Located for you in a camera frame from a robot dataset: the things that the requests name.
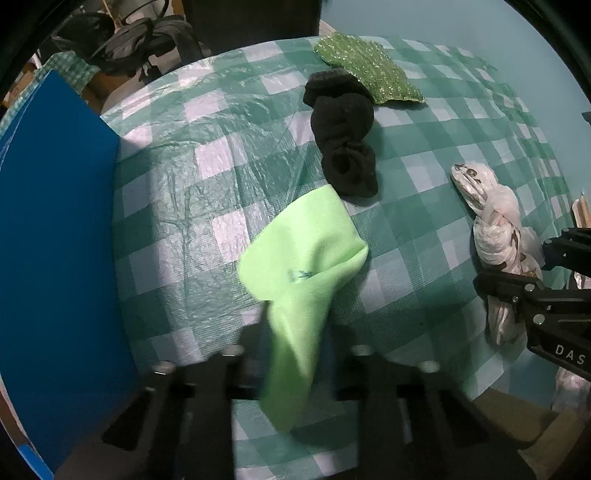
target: knotted plastic bag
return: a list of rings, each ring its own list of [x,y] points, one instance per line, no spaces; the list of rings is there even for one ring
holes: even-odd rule
[[[540,240],[521,226],[519,202],[513,190],[500,185],[495,173],[481,163],[452,167],[452,181],[476,213],[474,243],[484,267],[542,279]],[[520,328],[510,304],[488,297],[488,322],[497,345],[514,340]]]

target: plastic tablecloth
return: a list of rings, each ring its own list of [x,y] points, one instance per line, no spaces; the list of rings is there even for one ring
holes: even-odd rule
[[[544,239],[570,225],[569,193],[542,130],[486,61],[460,48],[400,38],[381,43],[427,98],[375,108],[366,142],[379,194],[345,199],[369,244],[362,271],[333,302],[335,321],[396,361],[437,360],[476,397],[523,351],[493,346],[472,280],[472,213],[452,165],[477,161],[516,192],[522,222]],[[253,238],[291,201],[325,184],[301,101],[328,68],[317,38],[230,51],[152,82],[103,118],[122,137],[115,173],[113,247],[122,318],[138,365],[201,361],[256,322],[236,275]],[[564,285],[555,269],[544,281]],[[235,402],[236,474],[318,478],[356,463],[355,405],[319,378],[289,434],[258,404]]]

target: light blue wall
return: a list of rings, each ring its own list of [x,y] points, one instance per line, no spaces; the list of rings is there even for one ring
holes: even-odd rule
[[[504,0],[326,0],[322,19],[355,35],[463,47],[499,70],[537,118],[573,195],[591,194],[589,101],[559,56]]]

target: black cloth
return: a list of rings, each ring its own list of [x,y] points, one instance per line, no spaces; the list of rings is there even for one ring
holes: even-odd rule
[[[351,75],[343,68],[338,68],[310,75],[308,83],[306,83],[303,102],[314,108],[314,103],[320,96],[337,98],[345,93],[358,93],[369,101],[374,101],[369,90],[355,75]]]
[[[313,87],[306,85],[304,102],[310,101],[314,107],[310,126],[322,153],[326,181],[339,195],[370,198],[378,192],[375,153],[362,140],[374,123],[374,107],[366,95],[343,93],[343,85],[357,86],[349,80],[342,82],[342,78],[341,74],[328,75],[324,86],[316,78]]]

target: black office chair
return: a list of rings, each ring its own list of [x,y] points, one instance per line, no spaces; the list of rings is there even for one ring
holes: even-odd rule
[[[123,21],[126,22],[130,15],[143,7],[145,5],[126,14]],[[140,18],[125,24],[117,32],[108,15],[73,15],[51,38],[60,50],[73,50],[107,75],[134,76],[141,69],[139,80],[147,85],[163,74],[150,62],[152,55],[160,57],[176,47],[182,65],[203,58],[191,25],[179,15],[162,16],[167,8],[168,0],[165,0],[156,20]]]

